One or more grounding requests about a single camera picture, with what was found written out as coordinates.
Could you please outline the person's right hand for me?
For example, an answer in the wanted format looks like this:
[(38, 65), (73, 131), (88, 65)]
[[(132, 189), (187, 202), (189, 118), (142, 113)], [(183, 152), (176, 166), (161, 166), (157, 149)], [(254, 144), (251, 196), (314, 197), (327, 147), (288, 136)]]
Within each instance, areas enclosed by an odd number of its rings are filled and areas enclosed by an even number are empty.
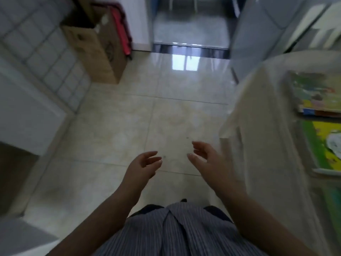
[(205, 182), (224, 203), (244, 200), (245, 192), (237, 182), (223, 157), (208, 143), (192, 141), (193, 153), (206, 162), (204, 169), (197, 169)]

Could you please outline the person's left hand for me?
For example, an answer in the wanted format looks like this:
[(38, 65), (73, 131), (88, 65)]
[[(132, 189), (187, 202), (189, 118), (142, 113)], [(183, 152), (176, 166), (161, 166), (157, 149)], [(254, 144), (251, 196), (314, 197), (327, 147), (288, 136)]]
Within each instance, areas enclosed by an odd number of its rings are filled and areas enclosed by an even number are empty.
[(146, 171), (141, 167), (141, 154), (129, 164), (119, 190), (132, 197), (140, 197), (148, 181), (154, 177), (156, 171)]

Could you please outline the person's left forearm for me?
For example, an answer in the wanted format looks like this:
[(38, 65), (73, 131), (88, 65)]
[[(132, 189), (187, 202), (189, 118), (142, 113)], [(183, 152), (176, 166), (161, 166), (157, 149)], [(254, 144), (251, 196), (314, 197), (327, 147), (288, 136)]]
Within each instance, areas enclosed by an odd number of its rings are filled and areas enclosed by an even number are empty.
[(141, 193), (120, 186), (46, 256), (91, 256), (123, 227)]

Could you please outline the person's right forearm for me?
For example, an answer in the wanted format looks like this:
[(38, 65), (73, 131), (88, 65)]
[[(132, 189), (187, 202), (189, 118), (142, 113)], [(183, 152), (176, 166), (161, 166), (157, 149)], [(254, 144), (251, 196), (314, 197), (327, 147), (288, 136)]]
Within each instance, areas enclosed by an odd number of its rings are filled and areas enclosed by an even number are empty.
[(245, 193), (222, 194), (220, 199), (238, 231), (270, 256), (318, 256)]

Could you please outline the translucent plastic table cover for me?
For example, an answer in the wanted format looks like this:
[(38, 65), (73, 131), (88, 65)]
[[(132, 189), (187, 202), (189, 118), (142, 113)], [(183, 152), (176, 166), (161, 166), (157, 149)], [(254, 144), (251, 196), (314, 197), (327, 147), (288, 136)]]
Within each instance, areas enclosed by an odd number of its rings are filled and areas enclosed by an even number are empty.
[(230, 141), (247, 193), (320, 255), (341, 256), (341, 176), (312, 171), (314, 162), (293, 102), (289, 71), (341, 73), (341, 51), (306, 50), (256, 66), (236, 87), (221, 141)]

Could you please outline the grey striped shirt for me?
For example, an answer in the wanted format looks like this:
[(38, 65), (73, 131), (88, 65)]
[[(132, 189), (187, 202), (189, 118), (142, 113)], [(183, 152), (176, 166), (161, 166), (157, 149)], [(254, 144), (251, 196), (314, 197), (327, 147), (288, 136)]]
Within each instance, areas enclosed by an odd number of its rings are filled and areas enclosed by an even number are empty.
[(93, 256), (268, 256), (215, 206), (147, 205)]

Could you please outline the brown cardboard box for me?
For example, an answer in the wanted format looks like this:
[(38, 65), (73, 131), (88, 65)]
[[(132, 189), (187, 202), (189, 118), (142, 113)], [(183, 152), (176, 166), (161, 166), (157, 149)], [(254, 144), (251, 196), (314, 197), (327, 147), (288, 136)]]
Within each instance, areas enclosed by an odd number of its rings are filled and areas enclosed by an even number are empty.
[(93, 82), (119, 84), (127, 57), (109, 8), (98, 7), (94, 24), (74, 10), (61, 29)]

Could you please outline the green yellow picture book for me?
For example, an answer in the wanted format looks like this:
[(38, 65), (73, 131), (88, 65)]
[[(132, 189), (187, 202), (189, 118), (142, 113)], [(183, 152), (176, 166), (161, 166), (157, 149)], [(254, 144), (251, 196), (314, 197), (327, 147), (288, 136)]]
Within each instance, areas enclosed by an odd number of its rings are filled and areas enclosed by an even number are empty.
[(300, 120), (318, 174), (341, 176), (341, 123)]

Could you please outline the white cabinet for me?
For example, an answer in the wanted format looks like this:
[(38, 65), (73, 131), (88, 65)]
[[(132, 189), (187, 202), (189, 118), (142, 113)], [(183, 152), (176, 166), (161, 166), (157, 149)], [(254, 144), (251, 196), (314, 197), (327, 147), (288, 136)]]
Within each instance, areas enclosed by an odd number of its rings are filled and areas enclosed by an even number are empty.
[(0, 142), (44, 155), (66, 113), (0, 57)]

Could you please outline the red folded item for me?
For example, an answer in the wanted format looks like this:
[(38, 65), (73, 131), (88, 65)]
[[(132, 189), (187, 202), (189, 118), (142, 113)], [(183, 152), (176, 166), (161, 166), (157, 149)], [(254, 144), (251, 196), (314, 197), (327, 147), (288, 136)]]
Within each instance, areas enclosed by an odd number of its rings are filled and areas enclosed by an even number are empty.
[(125, 56), (132, 60), (133, 39), (128, 26), (126, 13), (120, 4), (109, 5), (113, 20), (116, 25), (123, 52)]

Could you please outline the colourful picture book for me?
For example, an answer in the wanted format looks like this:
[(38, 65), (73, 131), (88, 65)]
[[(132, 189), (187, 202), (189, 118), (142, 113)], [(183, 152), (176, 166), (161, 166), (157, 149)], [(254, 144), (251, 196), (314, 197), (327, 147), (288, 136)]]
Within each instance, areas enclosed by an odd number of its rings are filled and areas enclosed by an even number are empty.
[(305, 116), (341, 118), (341, 73), (289, 71), (293, 102)]

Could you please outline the grey refrigerator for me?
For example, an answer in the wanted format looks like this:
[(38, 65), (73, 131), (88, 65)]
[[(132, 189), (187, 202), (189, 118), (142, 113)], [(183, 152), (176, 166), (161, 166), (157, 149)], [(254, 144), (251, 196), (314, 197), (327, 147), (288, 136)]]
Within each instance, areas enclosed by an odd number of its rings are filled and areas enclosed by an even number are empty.
[(237, 82), (262, 61), (341, 42), (341, 0), (246, 0), (230, 45)]

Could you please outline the white door frame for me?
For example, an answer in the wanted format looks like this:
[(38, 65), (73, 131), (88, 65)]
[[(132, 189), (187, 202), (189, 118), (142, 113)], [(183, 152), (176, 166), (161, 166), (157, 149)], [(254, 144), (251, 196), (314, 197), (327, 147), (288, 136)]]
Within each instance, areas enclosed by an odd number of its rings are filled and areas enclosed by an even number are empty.
[(126, 12), (133, 50), (151, 52), (154, 40), (150, 0), (118, 1)]

